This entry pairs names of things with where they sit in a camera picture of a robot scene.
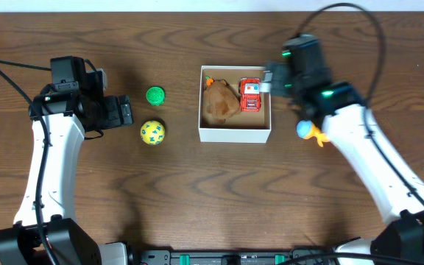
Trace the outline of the red toy fire truck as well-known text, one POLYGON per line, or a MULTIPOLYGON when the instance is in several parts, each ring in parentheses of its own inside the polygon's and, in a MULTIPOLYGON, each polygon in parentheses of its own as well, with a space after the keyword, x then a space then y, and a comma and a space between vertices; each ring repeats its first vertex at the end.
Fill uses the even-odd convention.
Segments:
POLYGON ((238 92, 242 112, 258 112, 261 108, 261 81, 256 77, 243 77, 238 92))

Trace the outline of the brown plush bear toy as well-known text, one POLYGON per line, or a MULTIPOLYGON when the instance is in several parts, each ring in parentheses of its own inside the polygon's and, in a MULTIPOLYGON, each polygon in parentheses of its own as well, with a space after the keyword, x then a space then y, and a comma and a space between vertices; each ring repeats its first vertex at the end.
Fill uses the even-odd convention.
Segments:
POLYGON ((240 114, 240 101, 224 79, 208 77, 205 84, 206 112, 211 114, 216 123, 224 124, 227 119, 240 114))

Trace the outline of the green ribbed plastic wheel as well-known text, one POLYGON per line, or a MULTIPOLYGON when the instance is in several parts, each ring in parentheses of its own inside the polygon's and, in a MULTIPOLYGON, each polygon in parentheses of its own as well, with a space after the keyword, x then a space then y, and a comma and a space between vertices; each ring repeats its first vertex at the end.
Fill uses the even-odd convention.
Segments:
POLYGON ((152 106, 160 106, 165 101, 165 92, 162 87, 159 86, 152 86, 150 87, 146 92, 146 100, 152 105, 152 106))

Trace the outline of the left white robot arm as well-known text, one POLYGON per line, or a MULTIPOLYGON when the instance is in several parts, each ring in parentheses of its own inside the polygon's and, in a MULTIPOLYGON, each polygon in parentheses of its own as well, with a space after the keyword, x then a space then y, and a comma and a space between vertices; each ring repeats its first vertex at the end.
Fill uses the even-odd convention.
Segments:
POLYGON ((0 230, 1 264, 135 264, 128 244, 97 244, 74 207, 80 147, 89 132, 133 124, 127 95, 105 96, 106 73, 81 57, 50 60, 52 81, 29 104, 34 147, 13 226, 0 230))

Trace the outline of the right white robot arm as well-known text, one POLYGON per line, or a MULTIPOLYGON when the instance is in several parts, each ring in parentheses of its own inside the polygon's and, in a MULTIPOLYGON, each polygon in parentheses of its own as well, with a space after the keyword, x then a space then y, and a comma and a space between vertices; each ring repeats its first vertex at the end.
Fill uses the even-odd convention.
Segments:
POLYGON ((297 134, 333 144, 374 200, 386 228, 374 239, 351 239, 312 258, 329 264, 424 264, 424 182, 384 135, 349 82, 333 82, 319 40, 299 33, 283 44, 284 63, 268 63, 267 92, 289 96, 299 107, 297 134))

